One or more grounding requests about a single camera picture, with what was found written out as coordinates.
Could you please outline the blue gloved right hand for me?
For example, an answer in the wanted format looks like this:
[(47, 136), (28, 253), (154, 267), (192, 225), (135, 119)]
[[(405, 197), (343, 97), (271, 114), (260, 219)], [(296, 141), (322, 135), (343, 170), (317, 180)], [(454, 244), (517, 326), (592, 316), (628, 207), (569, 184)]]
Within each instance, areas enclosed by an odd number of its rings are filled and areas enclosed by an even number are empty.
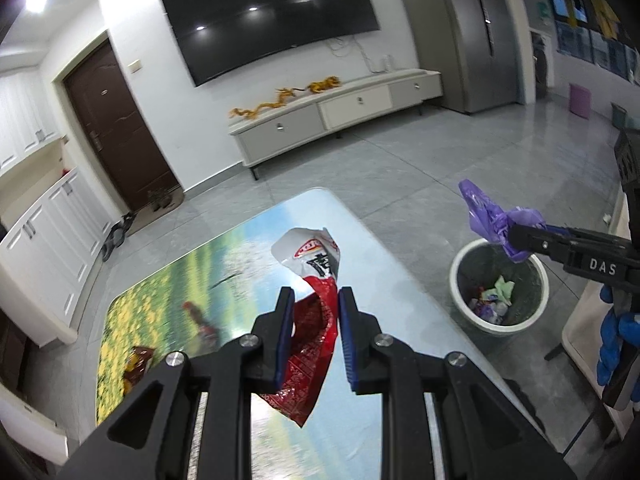
[(614, 370), (620, 364), (623, 343), (639, 348), (639, 313), (631, 310), (632, 297), (629, 292), (614, 289), (610, 285), (601, 287), (600, 299), (611, 305), (600, 327), (597, 382), (604, 387), (610, 383)]

